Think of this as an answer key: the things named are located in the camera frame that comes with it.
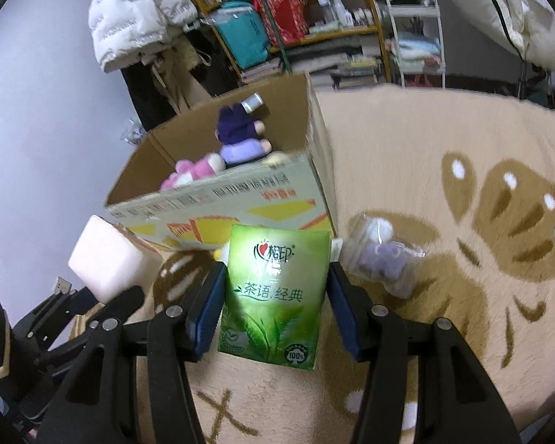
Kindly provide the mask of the pink swirl roll pillow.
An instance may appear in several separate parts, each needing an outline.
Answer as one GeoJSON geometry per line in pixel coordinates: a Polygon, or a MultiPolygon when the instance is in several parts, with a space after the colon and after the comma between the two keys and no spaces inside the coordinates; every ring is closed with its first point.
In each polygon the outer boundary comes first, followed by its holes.
{"type": "Polygon", "coordinates": [[[102,304],[134,286],[147,293],[162,263],[152,246],[98,215],[90,216],[68,260],[69,268],[102,304]]]}

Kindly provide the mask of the green tissue pack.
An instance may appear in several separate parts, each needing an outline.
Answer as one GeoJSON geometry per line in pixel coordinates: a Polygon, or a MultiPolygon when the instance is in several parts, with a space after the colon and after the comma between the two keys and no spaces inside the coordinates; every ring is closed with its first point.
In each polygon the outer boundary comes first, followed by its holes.
{"type": "Polygon", "coordinates": [[[218,351],[312,370],[330,260],[328,232],[233,226],[218,351]]]}

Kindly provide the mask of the pink plush bear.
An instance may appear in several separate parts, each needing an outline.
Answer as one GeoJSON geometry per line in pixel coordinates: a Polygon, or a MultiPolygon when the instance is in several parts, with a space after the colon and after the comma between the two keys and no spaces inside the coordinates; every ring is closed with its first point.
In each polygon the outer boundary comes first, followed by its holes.
{"type": "Polygon", "coordinates": [[[225,161],[219,154],[206,154],[198,161],[182,159],[177,161],[175,169],[160,185],[161,191],[170,191],[193,181],[215,176],[225,170],[225,161]]]}

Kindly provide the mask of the purple dark-eared plush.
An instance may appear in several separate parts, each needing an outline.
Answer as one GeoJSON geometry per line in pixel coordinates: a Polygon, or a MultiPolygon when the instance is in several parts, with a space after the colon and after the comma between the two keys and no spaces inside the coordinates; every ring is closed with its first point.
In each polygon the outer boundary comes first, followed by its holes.
{"type": "Polygon", "coordinates": [[[258,161],[272,152],[265,124],[252,119],[241,103],[220,109],[215,136],[221,144],[219,155],[228,167],[258,161]]]}

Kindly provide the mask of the open cardboard box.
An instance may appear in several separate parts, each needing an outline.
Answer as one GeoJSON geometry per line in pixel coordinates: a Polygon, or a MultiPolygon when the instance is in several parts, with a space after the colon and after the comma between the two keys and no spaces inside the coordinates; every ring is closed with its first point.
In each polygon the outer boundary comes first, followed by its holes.
{"type": "Polygon", "coordinates": [[[261,80],[156,127],[130,157],[105,209],[162,252],[217,248],[236,223],[335,233],[332,153],[310,79],[291,74],[261,80]],[[273,151],[285,152],[290,161],[271,167],[260,159],[161,191],[177,161],[220,150],[214,135],[220,109],[253,95],[262,100],[253,117],[265,124],[273,151]]]}

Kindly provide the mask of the beige hanging coat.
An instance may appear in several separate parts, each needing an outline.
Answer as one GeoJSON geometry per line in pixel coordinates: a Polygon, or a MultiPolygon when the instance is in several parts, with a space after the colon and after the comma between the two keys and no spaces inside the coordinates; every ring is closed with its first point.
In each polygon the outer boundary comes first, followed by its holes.
{"type": "Polygon", "coordinates": [[[181,35],[171,47],[158,53],[152,62],[151,71],[158,88],[176,114],[212,99],[203,85],[190,73],[200,64],[203,64],[203,60],[185,35],[181,35]]]}

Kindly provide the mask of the white rolling cart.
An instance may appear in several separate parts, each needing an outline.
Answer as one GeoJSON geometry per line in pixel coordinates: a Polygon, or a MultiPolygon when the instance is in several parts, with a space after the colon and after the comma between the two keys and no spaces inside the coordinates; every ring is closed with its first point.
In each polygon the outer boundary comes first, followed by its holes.
{"type": "Polygon", "coordinates": [[[446,58],[441,10],[437,0],[385,0],[392,37],[393,63],[402,87],[446,88],[446,58]]]}

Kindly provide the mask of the white puffer jacket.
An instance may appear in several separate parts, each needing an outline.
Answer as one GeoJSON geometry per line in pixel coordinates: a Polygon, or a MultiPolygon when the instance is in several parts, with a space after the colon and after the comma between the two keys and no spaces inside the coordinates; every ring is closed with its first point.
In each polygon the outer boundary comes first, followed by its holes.
{"type": "Polygon", "coordinates": [[[106,73],[134,65],[170,47],[197,16],[191,0],[91,0],[96,60],[106,73]]]}

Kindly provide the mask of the stack of books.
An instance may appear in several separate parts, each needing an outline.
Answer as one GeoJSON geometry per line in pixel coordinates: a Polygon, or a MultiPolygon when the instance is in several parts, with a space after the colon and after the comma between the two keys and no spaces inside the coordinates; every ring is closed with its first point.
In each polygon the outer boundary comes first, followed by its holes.
{"type": "Polygon", "coordinates": [[[242,84],[251,84],[258,80],[280,75],[282,73],[283,61],[277,57],[242,71],[240,81],[242,84]]]}

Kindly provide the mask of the green pole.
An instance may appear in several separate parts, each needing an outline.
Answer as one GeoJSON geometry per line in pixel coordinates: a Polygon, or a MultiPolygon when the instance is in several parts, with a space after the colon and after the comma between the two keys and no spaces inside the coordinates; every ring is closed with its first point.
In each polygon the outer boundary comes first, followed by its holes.
{"type": "Polygon", "coordinates": [[[277,46],[279,47],[279,53],[283,59],[283,66],[285,67],[287,73],[292,73],[292,67],[290,66],[290,59],[287,56],[286,47],[283,45],[283,39],[282,37],[280,37],[279,27],[276,24],[275,17],[273,17],[272,10],[270,10],[269,8],[268,0],[260,0],[260,1],[262,1],[262,8],[263,10],[265,10],[265,16],[268,18],[270,27],[272,27],[273,35],[276,38],[276,43],[277,43],[277,46]]]}

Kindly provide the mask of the teal bag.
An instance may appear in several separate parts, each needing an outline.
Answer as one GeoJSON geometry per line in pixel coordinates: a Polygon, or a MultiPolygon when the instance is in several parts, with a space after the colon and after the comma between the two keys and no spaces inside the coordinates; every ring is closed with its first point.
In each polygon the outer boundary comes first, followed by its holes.
{"type": "Polygon", "coordinates": [[[269,57],[269,37],[262,18],[245,1],[223,3],[209,16],[235,63],[242,70],[264,63],[269,57]]]}

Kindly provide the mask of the wooden shelf unit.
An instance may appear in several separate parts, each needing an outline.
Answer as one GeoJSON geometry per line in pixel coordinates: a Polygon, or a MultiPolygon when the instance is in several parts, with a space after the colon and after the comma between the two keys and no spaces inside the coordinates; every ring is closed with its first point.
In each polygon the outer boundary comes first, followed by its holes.
{"type": "Polygon", "coordinates": [[[375,0],[194,0],[232,70],[245,71],[277,58],[292,70],[290,53],[324,42],[371,37],[373,59],[391,80],[383,25],[375,0]]]}

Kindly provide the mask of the red gift bag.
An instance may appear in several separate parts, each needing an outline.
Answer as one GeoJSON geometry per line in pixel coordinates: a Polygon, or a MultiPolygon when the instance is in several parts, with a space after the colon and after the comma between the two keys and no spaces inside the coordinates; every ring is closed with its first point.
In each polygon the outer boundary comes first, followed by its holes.
{"type": "Polygon", "coordinates": [[[268,0],[279,27],[283,45],[302,41],[309,31],[306,20],[307,0],[268,0]]]}

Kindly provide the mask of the bagged purple plush keychain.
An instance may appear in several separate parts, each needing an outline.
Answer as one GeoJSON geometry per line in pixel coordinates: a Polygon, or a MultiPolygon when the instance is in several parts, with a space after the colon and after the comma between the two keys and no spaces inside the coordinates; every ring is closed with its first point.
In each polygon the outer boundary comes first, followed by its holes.
{"type": "Polygon", "coordinates": [[[394,236],[390,219],[361,215],[343,243],[339,262],[348,274],[380,283],[389,295],[407,300],[417,287],[416,272],[425,257],[421,246],[394,236]]]}

